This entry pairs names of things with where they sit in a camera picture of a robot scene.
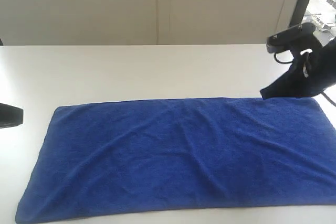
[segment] black cable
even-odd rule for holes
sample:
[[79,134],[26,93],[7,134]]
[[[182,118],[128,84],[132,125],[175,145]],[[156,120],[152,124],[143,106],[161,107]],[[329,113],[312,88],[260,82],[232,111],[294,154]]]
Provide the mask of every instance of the black cable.
[[293,63],[293,61],[280,61],[280,60],[278,60],[276,52],[274,53],[274,60],[279,64],[292,64]]
[[336,107],[336,102],[334,102],[329,96],[327,96],[326,93],[322,92],[321,95],[323,95],[328,102],[330,102],[332,105]]

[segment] black object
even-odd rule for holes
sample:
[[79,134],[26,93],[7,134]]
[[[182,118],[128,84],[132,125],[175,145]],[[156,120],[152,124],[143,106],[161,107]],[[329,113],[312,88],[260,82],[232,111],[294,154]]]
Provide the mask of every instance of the black object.
[[23,110],[0,103],[0,128],[15,127],[23,122]]
[[[279,54],[290,50],[293,61],[287,72],[260,91],[264,99],[273,97],[313,97],[336,84],[336,40],[326,46],[313,35],[315,25],[304,23],[290,27],[267,39],[267,50]],[[301,52],[311,49],[312,52]]]

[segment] white table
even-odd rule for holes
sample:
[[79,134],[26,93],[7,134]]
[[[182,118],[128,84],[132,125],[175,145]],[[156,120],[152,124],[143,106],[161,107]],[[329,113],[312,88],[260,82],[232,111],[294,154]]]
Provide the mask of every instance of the white table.
[[[0,47],[0,102],[24,124],[0,130],[0,223],[14,223],[51,115],[61,105],[138,99],[259,97],[288,66],[265,45]],[[336,89],[328,92],[336,99]],[[336,109],[318,98],[336,125]],[[66,223],[334,223],[336,206],[147,212]]]

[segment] blue cloth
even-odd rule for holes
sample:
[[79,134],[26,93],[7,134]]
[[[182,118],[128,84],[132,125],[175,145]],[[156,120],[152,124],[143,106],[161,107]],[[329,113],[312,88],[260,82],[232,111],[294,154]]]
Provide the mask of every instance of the blue cloth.
[[152,210],[336,204],[336,133],[313,99],[59,107],[18,223]]

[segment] microfiber towel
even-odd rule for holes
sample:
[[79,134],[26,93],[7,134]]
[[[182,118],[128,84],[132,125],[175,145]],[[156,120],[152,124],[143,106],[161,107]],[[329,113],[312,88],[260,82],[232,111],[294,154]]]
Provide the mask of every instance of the microfiber towel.
[[170,209],[336,204],[336,132],[314,99],[59,107],[18,223]]

